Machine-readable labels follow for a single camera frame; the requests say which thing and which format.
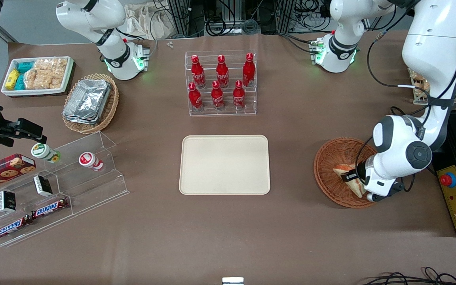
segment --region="yellow snack box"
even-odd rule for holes
[[[7,81],[5,82],[5,88],[8,90],[13,90],[15,88],[15,83],[17,83],[19,75],[20,74],[16,69],[12,70],[8,75]]]

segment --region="emergency stop button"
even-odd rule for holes
[[[439,182],[441,182],[441,184],[444,186],[453,188],[456,186],[456,177],[453,173],[446,173],[444,175],[441,175]]]

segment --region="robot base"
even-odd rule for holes
[[[326,71],[332,73],[340,73],[350,66],[355,60],[356,51],[351,55],[348,55],[346,59],[338,59],[337,55],[334,54],[329,47],[329,40],[333,35],[327,34],[322,38],[317,38],[315,42],[309,44],[309,50],[311,52],[317,52],[317,54],[311,54],[311,60],[314,65],[322,66]]]
[[[108,70],[119,80],[130,80],[140,72],[147,71],[149,66],[150,49],[148,47],[142,47],[132,42],[127,42],[126,44],[130,48],[130,56],[121,67],[112,67],[105,60]]]

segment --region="aluminum foil container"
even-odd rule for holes
[[[62,115],[71,122],[97,124],[110,94],[110,83],[105,80],[81,80],[71,94]]]

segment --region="wicker basket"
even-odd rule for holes
[[[374,203],[367,200],[367,193],[358,198],[342,179],[333,172],[338,164],[353,164],[363,142],[349,137],[328,141],[318,151],[314,159],[314,175],[322,191],[335,203],[349,208],[366,208]],[[372,146],[365,146],[358,162],[376,154]]]
[[[119,103],[119,90],[117,90],[117,86],[114,80],[105,74],[91,74],[85,76],[83,79],[105,80],[112,85],[112,88],[110,89],[109,98],[105,104],[105,109],[103,110],[103,114],[101,115],[101,121],[97,125],[74,123],[68,121],[67,119],[65,119],[65,117],[63,117],[63,121],[70,130],[88,135],[90,133],[95,133],[97,131],[103,130],[108,126],[110,121],[112,121],[112,118],[116,114],[117,104]],[[66,98],[65,106],[68,104],[68,101],[71,98],[73,90],[76,88],[76,86],[81,80],[75,83],[75,85],[71,88],[70,92],[68,93],[68,97]]]

